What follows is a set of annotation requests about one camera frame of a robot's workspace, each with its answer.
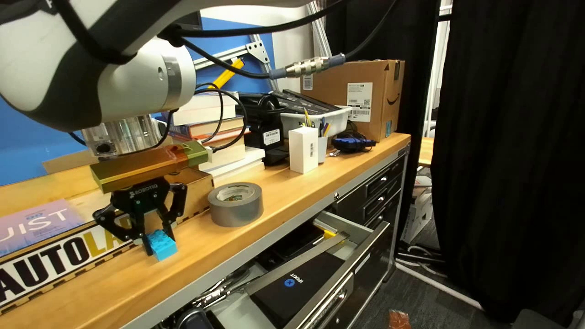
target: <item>black curtain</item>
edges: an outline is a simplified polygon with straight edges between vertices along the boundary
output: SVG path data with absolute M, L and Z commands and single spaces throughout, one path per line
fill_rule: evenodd
M 585 2 L 455 1 L 431 167 L 449 276 L 502 321 L 585 293 Z
M 326 32 L 332 53 L 348 53 L 357 47 L 379 23 L 392 1 L 352 1 L 345 9 L 328 15 Z M 397 131 L 410 134 L 412 141 L 402 192 L 399 237 L 406 222 L 417 174 L 438 12 L 437 0 L 398 0 L 378 35 L 350 59 L 406 61 Z

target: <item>barcode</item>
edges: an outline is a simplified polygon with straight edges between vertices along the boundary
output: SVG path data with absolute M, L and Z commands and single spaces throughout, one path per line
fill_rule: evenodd
M 370 110 L 369 109 L 353 109 L 352 114 L 353 115 L 368 115 L 368 114 L 370 114 Z
M 304 90 L 313 90 L 313 75 L 302 78 L 302 88 Z

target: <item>cable connector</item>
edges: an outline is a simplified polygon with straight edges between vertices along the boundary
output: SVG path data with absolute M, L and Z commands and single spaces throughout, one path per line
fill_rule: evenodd
M 280 78 L 298 78 L 310 76 L 313 73 L 325 71 L 330 67 L 342 65 L 345 63 L 345 55 L 338 54 L 335 56 L 314 57 L 304 61 L 299 61 L 282 68 L 270 70 L 269 77 L 272 80 Z

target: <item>open drawer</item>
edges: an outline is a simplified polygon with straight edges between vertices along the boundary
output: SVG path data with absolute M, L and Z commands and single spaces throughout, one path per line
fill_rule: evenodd
M 314 224 L 337 234 L 322 239 L 271 272 L 266 272 L 258 264 L 253 265 L 249 275 L 237 285 L 239 288 L 207 307 L 206 311 L 213 312 L 225 329 L 350 327 L 388 273 L 392 225 L 382 221 L 372 230 L 326 211 L 317 216 Z M 275 325 L 250 296 L 271 283 L 287 286 L 286 281 L 291 280 L 288 274 L 292 270 L 322 252 L 341 259 L 339 267 L 329 279 L 325 278 L 325 284 L 314 290 L 312 297 L 286 325 Z

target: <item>amazon box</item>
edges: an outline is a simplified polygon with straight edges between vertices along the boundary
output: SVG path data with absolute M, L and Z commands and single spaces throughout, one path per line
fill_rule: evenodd
M 360 133 L 379 142 L 396 131 L 403 60 L 354 61 L 301 79 L 301 93 L 353 109 L 349 119 Z

